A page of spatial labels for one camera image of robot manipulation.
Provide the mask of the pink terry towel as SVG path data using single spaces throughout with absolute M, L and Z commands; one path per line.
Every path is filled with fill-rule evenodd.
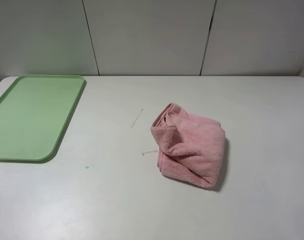
M 157 167 L 163 176 L 204 189 L 216 185 L 226 139 L 218 121 L 170 103 L 150 130 L 159 147 Z

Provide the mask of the green plastic tray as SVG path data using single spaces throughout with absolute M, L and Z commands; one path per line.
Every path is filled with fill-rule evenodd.
M 86 86 L 79 75 L 22 75 L 0 96 L 0 162 L 41 163 L 57 151 Z

